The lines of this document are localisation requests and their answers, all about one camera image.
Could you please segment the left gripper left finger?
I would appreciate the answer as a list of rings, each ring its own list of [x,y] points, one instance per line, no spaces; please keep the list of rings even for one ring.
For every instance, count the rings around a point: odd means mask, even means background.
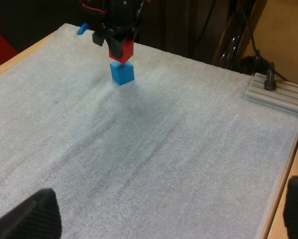
[[[62,221],[51,188],[37,191],[0,218],[0,239],[59,239]]]

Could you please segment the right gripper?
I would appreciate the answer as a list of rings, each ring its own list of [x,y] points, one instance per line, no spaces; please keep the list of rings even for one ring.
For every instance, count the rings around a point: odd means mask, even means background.
[[[101,0],[95,12],[101,14],[101,25],[95,30],[93,43],[102,46],[106,41],[115,58],[122,57],[123,46],[132,40],[140,24],[144,0]]]

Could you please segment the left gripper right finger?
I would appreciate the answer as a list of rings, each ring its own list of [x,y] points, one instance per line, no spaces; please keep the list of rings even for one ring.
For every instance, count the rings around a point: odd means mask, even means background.
[[[298,176],[288,181],[283,218],[288,238],[298,239]]]

